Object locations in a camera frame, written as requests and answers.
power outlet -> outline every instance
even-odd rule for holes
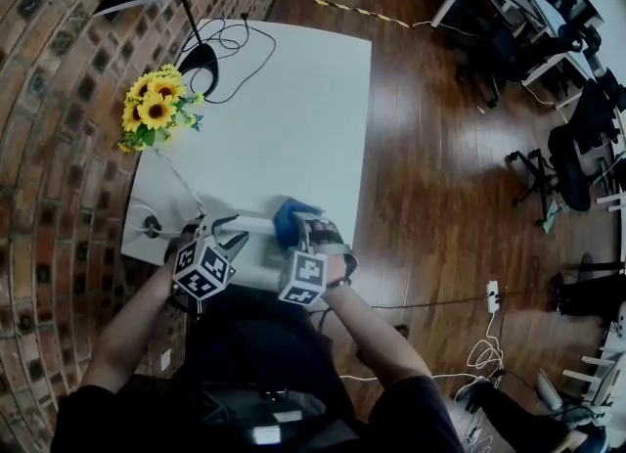
[[[487,283],[487,310],[493,314],[500,308],[498,303],[498,281],[489,281]]]

black chair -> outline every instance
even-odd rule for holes
[[[600,50],[603,39],[598,34],[598,31],[593,25],[583,25],[582,27],[578,28],[578,31],[580,32],[582,39],[587,43],[587,49],[583,51],[583,55],[585,55],[585,58],[589,61],[590,65],[592,65],[593,69],[591,59]],[[562,91],[564,95],[567,96],[567,90],[569,88],[570,81],[576,88],[579,89],[585,85],[585,77],[583,77],[568,60],[564,60],[560,64],[560,67],[560,70],[558,67],[550,70],[552,76],[550,76],[549,74],[544,76],[544,84],[546,85],[546,87],[552,89],[553,92],[557,92],[557,90],[560,89],[560,91]]]
[[[523,43],[515,39],[502,17],[493,22],[480,17],[477,23],[479,43],[477,46],[461,46],[468,54],[469,61],[457,70],[457,81],[463,82],[472,70],[483,74],[493,98],[487,99],[490,108],[500,101],[500,87],[507,81],[522,81],[530,71],[543,64],[547,58],[566,51],[580,51],[580,34],[569,25],[559,29],[558,37],[541,39],[534,43]]]
[[[589,185],[597,174],[586,175],[581,166],[576,145],[580,154],[586,154],[592,148],[600,147],[603,135],[616,138],[618,131],[612,119],[614,104],[605,94],[603,87],[594,80],[589,80],[583,88],[576,111],[569,123],[558,126],[550,132],[548,149],[550,163],[536,149],[526,157],[520,151],[507,156],[507,161],[520,159],[534,176],[533,184],[513,200],[517,206],[530,194],[539,191],[541,195],[542,218],[537,220],[542,225],[548,219],[548,196],[559,192],[565,203],[575,211],[587,211],[591,207]]]
[[[578,0],[561,0],[557,11],[566,22],[571,20],[571,12],[578,4]]]

hand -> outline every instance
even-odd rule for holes
[[[204,219],[204,215],[200,215],[197,218],[193,218],[187,222],[183,227],[183,232],[177,238],[170,240],[165,251],[165,262],[170,261],[172,256],[175,256],[178,250],[194,240],[196,229]]]

yellow flower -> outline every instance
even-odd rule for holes
[[[142,75],[126,93],[126,100],[142,100],[144,95],[148,93],[148,85],[155,77],[153,72]]]
[[[137,131],[141,126],[141,116],[139,115],[139,102],[127,102],[124,105],[124,114],[121,117],[121,127],[124,131]]]
[[[160,93],[148,93],[137,111],[149,129],[164,127],[176,113],[171,97],[165,98]]]
[[[172,64],[165,64],[163,67],[160,68],[160,71],[157,73],[158,75],[161,75],[163,77],[169,77],[171,79],[174,79],[177,84],[180,84],[183,80],[183,74],[181,74],[178,71],[178,68],[176,68]]]
[[[176,79],[171,77],[156,77],[148,85],[151,93],[160,94],[163,98],[170,98],[172,102],[178,102],[181,95],[187,92],[185,86],[180,86]]]

wristwatch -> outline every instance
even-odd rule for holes
[[[343,285],[352,286],[352,281],[350,280],[349,277],[344,277],[344,278],[341,278],[341,279],[337,279],[336,281],[332,281],[331,283],[328,283],[326,285],[326,289],[327,290],[332,290],[334,288],[337,288],[337,287],[343,286]]]

